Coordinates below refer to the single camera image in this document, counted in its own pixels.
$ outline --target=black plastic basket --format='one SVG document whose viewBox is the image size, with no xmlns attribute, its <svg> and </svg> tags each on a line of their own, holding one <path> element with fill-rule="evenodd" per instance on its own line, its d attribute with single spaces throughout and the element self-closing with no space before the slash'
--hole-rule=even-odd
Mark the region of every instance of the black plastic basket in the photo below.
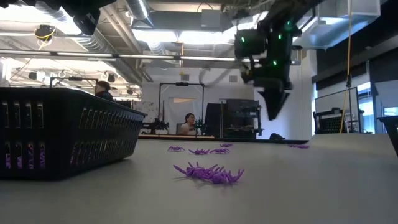
<svg viewBox="0 0 398 224">
<path fill-rule="evenodd" d="M 145 114 L 78 90 L 0 88 L 0 177 L 59 179 L 131 156 Z"/>
</svg>

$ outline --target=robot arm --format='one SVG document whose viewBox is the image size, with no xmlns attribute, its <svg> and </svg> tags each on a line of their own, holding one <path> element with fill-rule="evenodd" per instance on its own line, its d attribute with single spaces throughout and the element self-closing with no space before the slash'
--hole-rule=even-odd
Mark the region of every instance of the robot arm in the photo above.
<svg viewBox="0 0 398 224">
<path fill-rule="evenodd" d="M 276 0 L 257 30 L 239 30 L 235 37 L 236 58 L 248 57 L 250 68 L 241 72 L 245 83 L 254 81 L 267 106 L 268 119 L 276 119 L 293 86 L 289 79 L 293 37 L 301 35 L 296 23 L 324 0 Z M 267 51 L 254 63 L 253 55 Z"/>
</svg>

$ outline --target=purple plastic spider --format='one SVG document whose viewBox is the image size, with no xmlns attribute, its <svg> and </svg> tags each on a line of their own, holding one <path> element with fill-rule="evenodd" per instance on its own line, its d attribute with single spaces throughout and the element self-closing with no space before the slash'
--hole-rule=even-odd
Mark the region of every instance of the purple plastic spider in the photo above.
<svg viewBox="0 0 398 224">
<path fill-rule="evenodd" d="M 220 144 L 220 147 L 230 147 L 230 146 L 233 146 L 233 145 L 230 143 Z"/>
<path fill-rule="evenodd" d="M 299 149 L 308 149 L 310 146 L 304 146 L 304 145 L 289 145 L 289 147 L 296 147 Z"/>
<path fill-rule="evenodd" d="M 182 152 L 182 151 L 185 151 L 185 149 L 183 147 L 179 147 L 179 146 L 170 146 L 168 151 L 171 151 L 171 152 Z"/>
<path fill-rule="evenodd" d="M 229 153 L 229 149 L 214 149 L 214 150 L 210 151 L 210 153 L 212 153 L 212 152 L 214 152 L 216 154 L 227 154 L 227 153 Z"/>
<path fill-rule="evenodd" d="M 207 155 L 209 152 L 210 152 L 210 149 L 208 149 L 208 150 L 204 150 L 204 149 L 197 149 L 197 150 L 195 150 L 195 151 L 193 151 L 193 150 L 191 150 L 191 149 L 188 149 L 188 151 L 190 151 L 191 153 L 193 153 L 193 154 L 195 154 L 195 155 Z"/>
<path fill-rule="evenodd" d="M 213 184 L 236 183 L 244 172 L 244 170 L 238 170 L 238 175 L 232 176 L 231 171 L 227 172 L 226 170 L 224 170 L 224 167 L 217 167 L 218 166 L 217 164 L 208 169 L 200 167 L 198 162 L 196 167 L 192 166 L 191 163 L 188 164 L 189 167 L 187 167 L 186 170 L 183 170 L 176 165 L 173 166 L 175 169 L 185 174 L 187 177 L 201 179 L 201 180 L 208 180 Z"/>
</svg>

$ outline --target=man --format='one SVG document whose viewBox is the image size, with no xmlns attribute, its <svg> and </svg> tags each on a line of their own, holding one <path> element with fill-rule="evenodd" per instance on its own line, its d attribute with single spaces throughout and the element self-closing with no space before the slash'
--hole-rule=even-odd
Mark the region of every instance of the man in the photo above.
<svg viewBox="0 0 398 224">
<path fill-rule="evenodd" d="M 94 88 L 95 96 L 114 102 L 112 95 L 109 93 L 110 89 L 111 85 L 108 82 L 99 81 Z"/>
</svg>

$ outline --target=table surface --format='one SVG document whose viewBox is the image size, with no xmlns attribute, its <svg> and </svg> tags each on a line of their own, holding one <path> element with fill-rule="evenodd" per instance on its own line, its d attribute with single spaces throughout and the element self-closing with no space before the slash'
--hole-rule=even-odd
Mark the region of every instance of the table surface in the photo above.
<svg viewBox="0 0 398 224">
<path fill-rule="evenodd" d="M 0 181 L 1 223 L 398 223 L 398 160 L 357 151 L 236 143 L 227 155 L 167 152 L 218 142 L 139 140 L 134 155 L 60 182 Z M 236 185 L 186 179 L 199 162 Z"/>
</svg>

